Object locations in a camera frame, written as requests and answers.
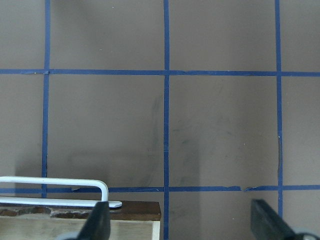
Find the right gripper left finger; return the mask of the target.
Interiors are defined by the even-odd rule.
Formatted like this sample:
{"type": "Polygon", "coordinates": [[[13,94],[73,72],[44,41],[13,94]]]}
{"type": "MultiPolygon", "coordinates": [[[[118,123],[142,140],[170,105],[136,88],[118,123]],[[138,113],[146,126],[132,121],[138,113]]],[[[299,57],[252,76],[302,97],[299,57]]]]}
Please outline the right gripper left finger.
{"type": "Polygon", "coordinates": [[[109,202],[95,204],[79,232],[58,235],[56,240],[108,240],[111,235],[109,202]]]}

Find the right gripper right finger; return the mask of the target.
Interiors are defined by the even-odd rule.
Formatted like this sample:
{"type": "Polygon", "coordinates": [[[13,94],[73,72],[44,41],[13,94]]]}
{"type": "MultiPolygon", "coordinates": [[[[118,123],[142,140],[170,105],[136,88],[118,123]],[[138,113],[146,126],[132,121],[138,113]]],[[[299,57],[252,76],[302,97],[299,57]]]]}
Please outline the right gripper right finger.
{"type": "Polygon", "coordinates": [[[250,206],[250,230],[256,240],[318,240],[310,232],[295,232],[263,199],[250,206]]]}

